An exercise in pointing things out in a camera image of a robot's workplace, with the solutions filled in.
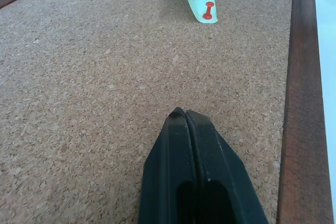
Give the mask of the wood-framed cork board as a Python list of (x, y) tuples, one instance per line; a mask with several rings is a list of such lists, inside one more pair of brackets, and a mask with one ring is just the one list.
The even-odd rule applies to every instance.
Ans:
[(336, 224), (316, 0), (215, 4), (0, 0), (0, 224), (138, 224), (175, 108), (210, 119), (269, 224)]

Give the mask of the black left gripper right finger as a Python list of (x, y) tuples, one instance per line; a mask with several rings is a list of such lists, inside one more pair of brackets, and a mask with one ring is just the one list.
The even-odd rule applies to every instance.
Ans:
[(188, 110), (196, 170), (196, 224), (269, 224), (242, 160), (210, 119)]

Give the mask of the red pushpin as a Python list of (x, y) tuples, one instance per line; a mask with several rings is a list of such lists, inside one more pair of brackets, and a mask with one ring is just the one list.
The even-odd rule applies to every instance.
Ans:
[(210, 20), (212, 19), (211, 9), (212, 7), (214, 7), (215, 4), (213, 2), (206, 2), (205, 5), (206, 5), (206, 12), (203, 15), (203, 18), (205, 20)]

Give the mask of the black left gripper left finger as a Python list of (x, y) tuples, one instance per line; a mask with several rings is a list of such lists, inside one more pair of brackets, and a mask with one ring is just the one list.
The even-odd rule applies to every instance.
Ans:
[(138, 224), (193, 224), (195, 180), (186, 114), (175, 108), (144, 163)]

